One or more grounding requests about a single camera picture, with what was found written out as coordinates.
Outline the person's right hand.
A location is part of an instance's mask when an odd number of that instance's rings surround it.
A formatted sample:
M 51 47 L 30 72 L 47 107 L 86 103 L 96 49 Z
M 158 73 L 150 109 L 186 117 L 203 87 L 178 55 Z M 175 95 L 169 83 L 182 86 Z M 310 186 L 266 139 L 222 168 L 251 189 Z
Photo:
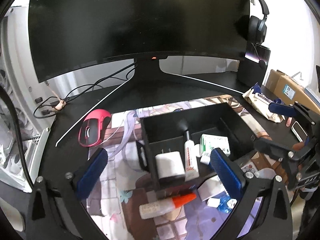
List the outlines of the person's right hand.
M 292 149 L 296 152 L 300 151 L 304 146 L 306 145 L 306 142 L 303 141 L 303 142 L 299 142 L 299 143 L 296 143 L 292 146 Z

